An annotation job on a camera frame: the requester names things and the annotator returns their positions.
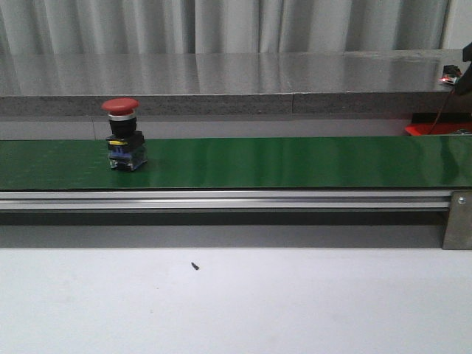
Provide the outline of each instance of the stainless steel surface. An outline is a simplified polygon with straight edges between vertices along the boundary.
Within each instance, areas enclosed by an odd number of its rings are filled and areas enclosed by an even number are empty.
[[[0,115],[92,115],[114,96],[140,115],[434,112],[460,50],[0,56]],[[446,111],[472,111],[466,98]]]
[[[447,209],[450,190],[1,192],[0,210]]]
[[[472,192],[453,192],[444,249],[472,250]]]

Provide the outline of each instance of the metal bracket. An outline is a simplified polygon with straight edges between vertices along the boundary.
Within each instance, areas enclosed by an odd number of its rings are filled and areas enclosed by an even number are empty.
[[[453,192],[443,249],[472,250],[472,192]]]

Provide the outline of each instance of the red mushroom button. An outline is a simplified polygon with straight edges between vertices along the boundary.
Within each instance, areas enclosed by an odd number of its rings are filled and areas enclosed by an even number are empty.
[[[105,101],[102,110],[110,112],[112,116],[127,116],[138,106],[139,102],[134,98],[122,97]]]

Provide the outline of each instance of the black device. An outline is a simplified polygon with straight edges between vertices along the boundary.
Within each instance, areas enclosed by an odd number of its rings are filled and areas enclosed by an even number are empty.
[[[462,50],[462,61],[472,61],[472,43]],[[454,85],[455,94],[462,96],[472,91],[472,63]]]

